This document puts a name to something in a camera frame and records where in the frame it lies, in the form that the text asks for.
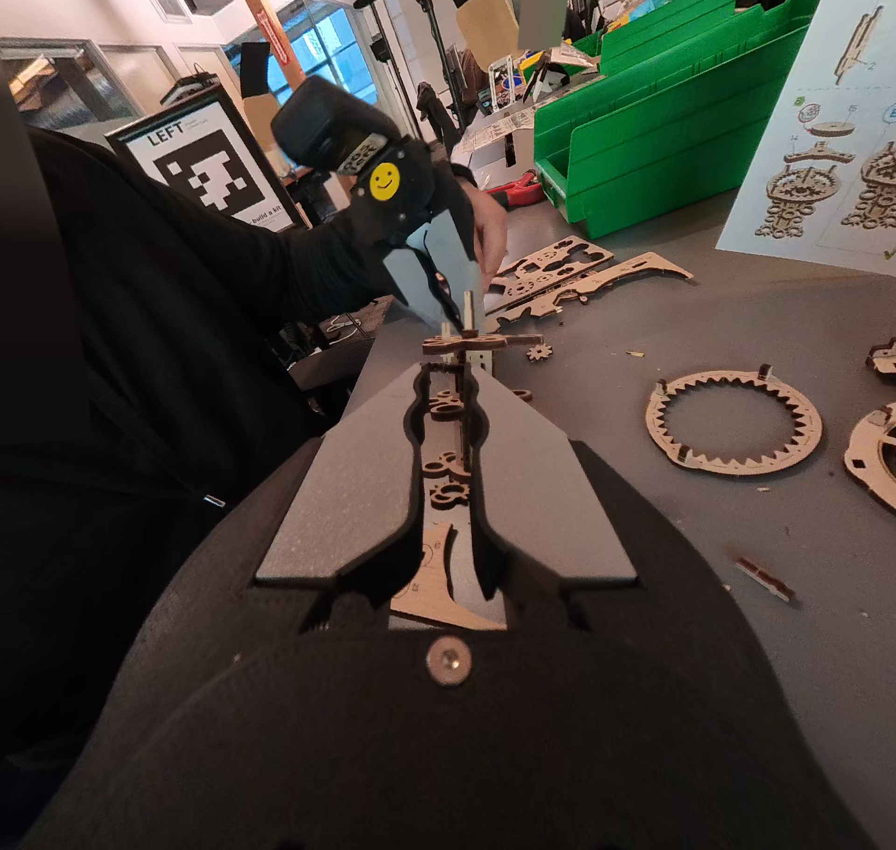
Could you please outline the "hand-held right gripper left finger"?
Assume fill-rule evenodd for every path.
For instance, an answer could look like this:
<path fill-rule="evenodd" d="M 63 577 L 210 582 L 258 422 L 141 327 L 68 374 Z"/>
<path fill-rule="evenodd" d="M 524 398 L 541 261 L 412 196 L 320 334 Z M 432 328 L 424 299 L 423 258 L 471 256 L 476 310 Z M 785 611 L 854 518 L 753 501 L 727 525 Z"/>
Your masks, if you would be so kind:
<path fill-rule="evenodd" d="M 255 581 L 387 605 L 423 557 L 428 366 L 416 363 L 328 431 Z"/>

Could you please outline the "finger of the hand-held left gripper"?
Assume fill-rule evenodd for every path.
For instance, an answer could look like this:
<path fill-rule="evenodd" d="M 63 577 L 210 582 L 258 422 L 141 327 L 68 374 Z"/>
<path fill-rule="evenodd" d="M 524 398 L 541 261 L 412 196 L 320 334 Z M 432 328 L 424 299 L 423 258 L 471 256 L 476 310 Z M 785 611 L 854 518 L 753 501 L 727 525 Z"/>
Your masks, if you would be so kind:
<path fill-rule="evenodd" d="M 480 329 L 483 281 L 475 252 L 469 252 L 449 210 L 434 216 L 426 252 L 435 270 L 435 289 L 444 311 L 460 329 Z"/>
<path fill-rule="evenodd" d="M 427 250 L 429 227 L 416 229 L 405 246 L 384 258 L 395 295 L 418 318 L 431 326 L 452 320 L 452 301 Z"/>

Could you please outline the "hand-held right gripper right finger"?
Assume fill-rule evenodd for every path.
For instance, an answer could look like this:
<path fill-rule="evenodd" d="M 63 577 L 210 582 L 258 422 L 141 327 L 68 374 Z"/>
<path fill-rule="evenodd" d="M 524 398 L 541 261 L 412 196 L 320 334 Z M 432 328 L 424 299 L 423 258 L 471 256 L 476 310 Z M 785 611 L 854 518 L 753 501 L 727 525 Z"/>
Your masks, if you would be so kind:
<path fill-rule="evenodd" d="M 484 597 L 633 585 L 635 567 L 567 434 L 479 368 L 466 369 L 464 396 Z"/>

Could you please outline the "wooden model assembly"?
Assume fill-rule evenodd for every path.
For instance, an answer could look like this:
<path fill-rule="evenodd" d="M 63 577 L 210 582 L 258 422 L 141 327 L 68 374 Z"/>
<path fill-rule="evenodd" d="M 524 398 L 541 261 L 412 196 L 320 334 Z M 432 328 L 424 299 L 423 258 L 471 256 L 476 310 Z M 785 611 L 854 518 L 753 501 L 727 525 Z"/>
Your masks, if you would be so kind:
<path fill-rule="evenodd" d="M 525 346 L 545 342 L 543 335 L 527 334 L 503 337 L 499 334 L 480 333 L 478 329 L 461 329 L 452 332 L 449 322 L 442 324 L 442 332 L 422 344 L 426 355 L 439 355 L 441 363 L 431 366 L 433 372 L 447 374 L 453 379 L 454 388 L 436 392 L 429 399 L 428 413 L 433 421 L 452 422 L 456 425 L 455 450 L 443 452 L 438 458 L 424 463 L 422 474 L 434 483 L 428 489 L 432 508 L 449 510 L 469 504 L 471 489 L 470 430 L 472 425 L 471 403 L 467 387 L 467 374 L 476 367 L 491 371 L 494 351 L 511 346 Z"/>

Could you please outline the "person's left forearm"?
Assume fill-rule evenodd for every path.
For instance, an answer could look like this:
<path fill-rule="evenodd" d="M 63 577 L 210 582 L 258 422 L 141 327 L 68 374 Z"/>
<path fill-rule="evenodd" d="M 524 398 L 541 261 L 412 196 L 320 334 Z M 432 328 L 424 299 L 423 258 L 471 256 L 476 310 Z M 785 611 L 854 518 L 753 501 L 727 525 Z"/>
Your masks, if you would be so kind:
<path fill-rule="evenodd" d="M 396 291 L 350 210 L 310 230 L 277 233 L 211 212 L 106 149 L 28 127 L 63 238 L 89 251 L 138 248 L 202 267 L 263 333 L 363 309 Z"/>

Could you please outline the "person's left hand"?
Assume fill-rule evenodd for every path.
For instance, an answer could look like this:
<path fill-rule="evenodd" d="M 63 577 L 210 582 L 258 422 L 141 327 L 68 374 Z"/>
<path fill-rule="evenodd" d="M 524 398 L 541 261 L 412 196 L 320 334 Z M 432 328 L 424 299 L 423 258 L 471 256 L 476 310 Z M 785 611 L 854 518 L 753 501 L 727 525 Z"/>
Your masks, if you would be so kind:
<path fill-rule="evenodd" d="M 461 180 L 474 215 L 474 249 L 486 292 L 507 254 L 508 214 L 487 192 Z"/>

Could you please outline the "white box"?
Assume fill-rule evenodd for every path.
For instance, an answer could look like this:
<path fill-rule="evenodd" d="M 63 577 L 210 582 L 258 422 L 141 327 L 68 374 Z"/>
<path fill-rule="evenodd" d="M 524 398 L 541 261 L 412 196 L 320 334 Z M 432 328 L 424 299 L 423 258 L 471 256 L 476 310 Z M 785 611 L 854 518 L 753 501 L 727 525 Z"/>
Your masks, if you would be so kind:
<path fill-rule="evenodd" d="M 513 183 L 534 168 L 534 135 L 531 127 L 517 128 L 470 154 L 461 154 L 459 162 L 467 165 L 482 190 Z"/>

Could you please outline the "printed paper sheets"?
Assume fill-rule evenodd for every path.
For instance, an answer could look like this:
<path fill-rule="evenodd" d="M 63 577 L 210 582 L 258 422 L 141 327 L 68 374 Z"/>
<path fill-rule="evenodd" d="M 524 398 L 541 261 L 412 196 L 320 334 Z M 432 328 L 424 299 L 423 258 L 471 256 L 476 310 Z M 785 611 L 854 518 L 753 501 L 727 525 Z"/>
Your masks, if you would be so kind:
<path fill-rule="evenodd" d="M 517 129 L 533 129 L 535 124 L 536 108 L 513 113 L 500 118 L 494 123 L 480 127 L 472 133 L 465 133 L 460 142 L 454 147 L 454 153 L 465 155 L 484 148 Z"/>

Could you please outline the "numbered wooden part sheet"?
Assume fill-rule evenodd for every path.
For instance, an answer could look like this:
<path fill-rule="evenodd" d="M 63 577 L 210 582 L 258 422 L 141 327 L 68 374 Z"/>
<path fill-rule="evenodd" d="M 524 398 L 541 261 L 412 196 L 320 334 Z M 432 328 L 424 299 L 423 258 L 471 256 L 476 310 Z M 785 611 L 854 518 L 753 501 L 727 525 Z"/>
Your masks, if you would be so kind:
<path fill-rule="evenodd" d="M 506 625 L 488 620 L 458 604 L 450 589 L 447 552 L 455 530 L 438 522 L 423 531 L 423 558 L 409 581 L 392 599 L 390 612 L 428 625 L 445 625 L 474 632 L 504 632 Z"/>

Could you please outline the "wooden scrap sheet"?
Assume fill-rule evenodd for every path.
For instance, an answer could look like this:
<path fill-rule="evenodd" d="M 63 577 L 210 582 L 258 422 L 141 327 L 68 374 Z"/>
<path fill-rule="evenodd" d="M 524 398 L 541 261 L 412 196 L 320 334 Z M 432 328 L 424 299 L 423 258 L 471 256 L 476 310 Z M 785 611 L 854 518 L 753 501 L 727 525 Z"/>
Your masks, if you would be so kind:
<path fill-rule="evenodd" d="M 575 236 L 560 239 L 503 266 L 490 285 L 496 297 L 487 304 L 486 312 L 526 302 L 613 258 L 611 251 L 584 239 Z"/>
<path fill-rule="evenodd" d="M 509 309 L 501 309 L 487 317 L 484 330 L 486 333 L 497 333 L 502 325 L 517 321 L 524 315 L 529 315 L 532 318 L 544 318 L 548 315 L 560 314 L 563 302 L 579 300 L 581 304 L 585 305 L 591 297 L 617 284 L 652 275 L 675 276 L 685 281 L 693 281 L 692 273 L 657 253 L 648 252 L 621 264 L 603 270 L 591 271 L 575 280 L 546 289 L 526 302 L 516 303 Z"/>

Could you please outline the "glass window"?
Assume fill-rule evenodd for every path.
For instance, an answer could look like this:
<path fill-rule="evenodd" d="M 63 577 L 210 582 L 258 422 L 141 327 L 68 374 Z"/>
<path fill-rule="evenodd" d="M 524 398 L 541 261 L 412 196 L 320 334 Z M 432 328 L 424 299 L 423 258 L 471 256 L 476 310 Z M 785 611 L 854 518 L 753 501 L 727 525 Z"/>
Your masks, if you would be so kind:
<path fill-rule="evenodd" d="M 377 105 L 375 77 L 345 8 L 321 0 L 293 0 L 278 17 L 306 76 L 323 77 Z"/>

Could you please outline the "black flag panel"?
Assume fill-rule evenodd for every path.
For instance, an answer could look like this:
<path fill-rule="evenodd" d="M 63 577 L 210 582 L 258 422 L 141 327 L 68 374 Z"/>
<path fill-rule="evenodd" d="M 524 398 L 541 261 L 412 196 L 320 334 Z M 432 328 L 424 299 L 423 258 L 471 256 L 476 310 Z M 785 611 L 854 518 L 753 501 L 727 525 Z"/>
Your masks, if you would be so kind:
<path fill-rule="evenodd" d="M 267 74 L 270 57 L 271 46 L 267 41 L 240 45 L 240 92 L 244 100 L 270 93 Z"/>

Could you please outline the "green plastic bin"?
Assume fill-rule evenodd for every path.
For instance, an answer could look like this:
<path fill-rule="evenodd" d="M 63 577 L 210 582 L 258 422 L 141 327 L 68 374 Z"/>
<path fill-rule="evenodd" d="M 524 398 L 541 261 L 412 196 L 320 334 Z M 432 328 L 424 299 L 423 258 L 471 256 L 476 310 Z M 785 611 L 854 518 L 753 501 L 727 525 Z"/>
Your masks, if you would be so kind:
<path fill-rule="evenodd" d="M 725 108 L 648 119 L 627 107 L 575 127 L 567 150 L 535 165 L 566 221 L 600 239 L 739 187 L 769 118 Z"/>
<path fill-rule="evenodd" d="M 534 159 L 551 161 L 554 169 L 566 173 L 568 167 L 560 161 L 568 155 L 578 127 L 680 84 L 695 87 L 712 69 L 804 31 L 811 18 L 805 10 L 754 7 L 712 25 L 694 20 L 636 48 L 608 52 L 606 75 L 539 110 Z"/>
<path fill-rule="evenodd" d="M 820 0 L 736 12 L 734 0 L 675 0 L 602 38 L 598 63 L 561 68 L 587 79 L 677 84 L 732 63 L 787 77 Z"/>

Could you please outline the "small notched wooden stick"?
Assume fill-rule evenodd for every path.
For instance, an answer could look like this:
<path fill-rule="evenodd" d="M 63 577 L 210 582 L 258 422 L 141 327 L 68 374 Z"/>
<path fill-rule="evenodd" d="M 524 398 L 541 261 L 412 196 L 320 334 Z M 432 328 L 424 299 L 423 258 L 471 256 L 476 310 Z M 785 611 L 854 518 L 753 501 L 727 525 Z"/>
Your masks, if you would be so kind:
<path fill-rule="evenodd" d="M 735 560 L 735 566 L 740 572 L 784 603 L 790 603 L 795 598 L 796 593 L 791 587 L 759 564 L 740 556 Z"/>

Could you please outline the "printed instruction sheet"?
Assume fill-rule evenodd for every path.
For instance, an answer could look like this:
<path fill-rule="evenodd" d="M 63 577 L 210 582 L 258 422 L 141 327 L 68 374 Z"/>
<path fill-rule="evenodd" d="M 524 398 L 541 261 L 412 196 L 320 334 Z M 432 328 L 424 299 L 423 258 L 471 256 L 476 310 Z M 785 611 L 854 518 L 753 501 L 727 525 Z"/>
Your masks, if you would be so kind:
<path fill-rule="evenodd" d="M 894 276 L 895 0 L 820 0 L 718 249 Z"/>

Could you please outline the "glass partition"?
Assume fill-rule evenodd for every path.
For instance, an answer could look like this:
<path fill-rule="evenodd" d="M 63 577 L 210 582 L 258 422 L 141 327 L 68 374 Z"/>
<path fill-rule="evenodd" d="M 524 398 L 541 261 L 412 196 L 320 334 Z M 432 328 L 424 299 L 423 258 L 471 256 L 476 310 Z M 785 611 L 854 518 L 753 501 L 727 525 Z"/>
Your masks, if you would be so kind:
<path fill-rule="evenodd" d="M 68 133 L 153 114 L 177 79 L 159 48 L 79 39 L 4 37 L 1 63 L 23 122 Z"/>

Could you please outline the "red handled pliers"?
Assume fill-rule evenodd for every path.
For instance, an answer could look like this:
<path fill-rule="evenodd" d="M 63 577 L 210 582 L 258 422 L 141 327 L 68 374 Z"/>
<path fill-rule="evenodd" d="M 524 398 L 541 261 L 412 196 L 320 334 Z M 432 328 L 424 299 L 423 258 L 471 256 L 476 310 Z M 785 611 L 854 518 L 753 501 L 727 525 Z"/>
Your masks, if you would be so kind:
<path fill-rule="evenodd" d="M 523 172 L 509 183 L 486 190 L 502 208 L 511 210 L 534 206 L 546 199 L 545 191 L 535 168 Z"/>

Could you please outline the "round wooden frame with foot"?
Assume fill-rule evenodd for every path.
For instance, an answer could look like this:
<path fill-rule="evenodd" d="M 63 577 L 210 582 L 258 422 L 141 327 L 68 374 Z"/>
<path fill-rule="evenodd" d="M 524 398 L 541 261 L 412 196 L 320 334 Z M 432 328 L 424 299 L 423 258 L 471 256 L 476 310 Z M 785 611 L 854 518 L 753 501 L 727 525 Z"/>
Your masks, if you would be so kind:
<path fill-rule="evenodd" d="M 895 337 L 873 345 L 865 366 L 880 379 L 894 384 Z M 891 401 L 857 422 L 843 456 L 849 475 L 890 511 L 895 511 L 895 475 L 894 467 L 887 462 L 886 450 L 894 450 L 894 446 L 895 403 Z"/>

